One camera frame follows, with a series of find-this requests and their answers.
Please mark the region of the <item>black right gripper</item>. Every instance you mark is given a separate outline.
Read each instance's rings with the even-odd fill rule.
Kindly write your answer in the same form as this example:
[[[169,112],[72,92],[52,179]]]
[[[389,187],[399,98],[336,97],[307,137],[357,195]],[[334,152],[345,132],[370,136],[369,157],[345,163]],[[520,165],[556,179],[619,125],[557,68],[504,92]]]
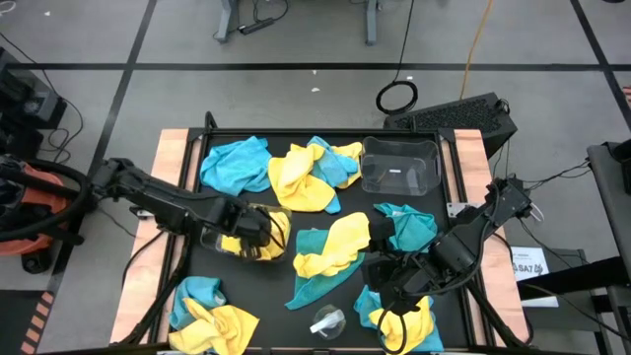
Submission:
[[[398,250],[389,241],[394,222],[386,217],[369,222],[368,253],[362,264],[365,284],[380,294],[382,306],[398,316],[418,310],[416,303],[441,284],[441,271],[430,256],[435,238],[414,251]]]

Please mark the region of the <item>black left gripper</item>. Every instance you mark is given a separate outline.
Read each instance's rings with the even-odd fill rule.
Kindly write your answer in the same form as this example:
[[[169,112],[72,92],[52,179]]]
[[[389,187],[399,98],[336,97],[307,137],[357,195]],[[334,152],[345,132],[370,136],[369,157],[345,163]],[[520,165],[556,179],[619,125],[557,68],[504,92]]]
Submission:
[[[204,241],[216,241],[220,236],[238,238],[239,255],[250,259],[260,259],[260,247],[271,241],[271,219],[261,207],[249,205],[236,199],[219,197],[215,199],[206,215]]]

